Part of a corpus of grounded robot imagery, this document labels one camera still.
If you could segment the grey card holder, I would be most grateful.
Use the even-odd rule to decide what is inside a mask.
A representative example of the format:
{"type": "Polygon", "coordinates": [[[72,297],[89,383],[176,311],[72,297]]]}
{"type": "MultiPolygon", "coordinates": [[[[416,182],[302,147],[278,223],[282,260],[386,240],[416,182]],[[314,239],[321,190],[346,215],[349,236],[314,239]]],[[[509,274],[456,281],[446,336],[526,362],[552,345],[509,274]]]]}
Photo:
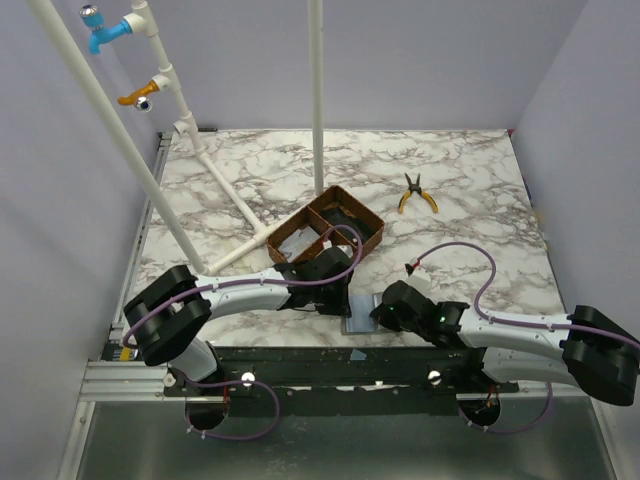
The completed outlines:
{"type": "Polygon", "coordinates": [[[349,296],[351,315],[342,318],[341,332],[343,335],[369,335],[383,332],[378,321],[370,316],[382,300],[381,293],[354,294],[349,296]]]}

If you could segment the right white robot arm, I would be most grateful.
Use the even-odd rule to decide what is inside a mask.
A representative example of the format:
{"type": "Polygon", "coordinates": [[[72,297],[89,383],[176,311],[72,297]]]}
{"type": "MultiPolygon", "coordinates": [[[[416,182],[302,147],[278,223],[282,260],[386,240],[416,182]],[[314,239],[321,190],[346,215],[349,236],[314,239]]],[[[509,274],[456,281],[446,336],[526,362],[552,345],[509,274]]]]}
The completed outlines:
{"type": "Polygon", "coordinates": [[[590,306],[579,305],[571,314],[506,319],[464,302],[433,302],[408,278],[387,287],[370,316],[437,348],[481,350],[481,371],[497,383],[562,383],[615,406],[630,406],[635,399],[639,342],[590,306]]]}

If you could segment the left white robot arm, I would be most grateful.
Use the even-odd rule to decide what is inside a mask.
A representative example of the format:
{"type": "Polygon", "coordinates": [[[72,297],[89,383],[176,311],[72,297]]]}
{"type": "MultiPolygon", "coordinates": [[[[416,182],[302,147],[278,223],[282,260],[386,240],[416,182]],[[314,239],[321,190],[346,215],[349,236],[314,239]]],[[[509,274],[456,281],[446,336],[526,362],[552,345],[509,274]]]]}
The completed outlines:
{"type": "Polygon", "coordinates": [[[249,311],[312,307],[323,315],[350,313],[352,260],[337,246],[316,258],[280,263],[232,277],[196,276],[185,265],[168,269],[124,307],[130,330],[123,345],[148,366],[164,363],[199,381],[218,369],[213,349],[197,339],[206,322],[249,311]]]}

